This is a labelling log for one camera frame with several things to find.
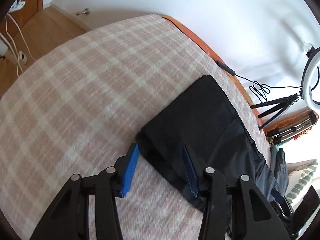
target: folded black cloth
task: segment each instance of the folded black cloth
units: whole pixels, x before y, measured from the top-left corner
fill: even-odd
[[[274,187],[285,192],[237,111],[210,75],[199,78],[144,126],[137,143],[154,168],[201,211],[204,200],[194,198],[190,191],[181,155],[183,145],[192,149],[203,169],[210,166],[230,177],[247,174],[269,201],[274,200],[270,194]]]

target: baseboard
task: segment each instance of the baseboard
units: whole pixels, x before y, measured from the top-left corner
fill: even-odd
[[[92,28],[90,28],[88,25],[84,24],[82,21],[79,21],[75,16],[72,14],[66,12],[64,9],[61,9],[59,6],[55,5],[54,3],[50,3],[50,6],[55,8],[58,12],[63,14],[65,17],[73,21],[75,24],[79,25],[81,28],[86,30],[87,32],[92,31]]]
[[[48,7],[50,7],[50,6],[51,6],[51,2],[46,3],[46,4],[44,4],[44,5],[42,6],[42,9],[46,9],[46,8],[48,8]]]

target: plaid blanket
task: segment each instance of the plaid blanket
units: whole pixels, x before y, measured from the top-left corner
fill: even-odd
[[[234,83],[160,16],[93,30],[30,67],[0,101],[0,208],[22,240],[73,173],[113,165],[149,120],[207,74],[269,163],[269,144]],[[201,212],[142,157],[117,206],[124,239],[197,239]],[[94,239],[92,209],[90,231]]]

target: patterned cushion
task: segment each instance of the patterned cushion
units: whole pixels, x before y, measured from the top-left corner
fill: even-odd
[[[290,172],[286,198],[292,206],[295,206],[308,192],[317,166],[317,162],[312,162],[299,167],[298,171]]]

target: white pillow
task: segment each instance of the white pillow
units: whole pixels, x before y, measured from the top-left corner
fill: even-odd
[[[291,206],[295,207],[298,203],[300,203],[300,200],[308,192],[317,166],[317,162],[312,162],[300,166],[298,168],[299,170],[289,173],[289,185],[285,196]]]

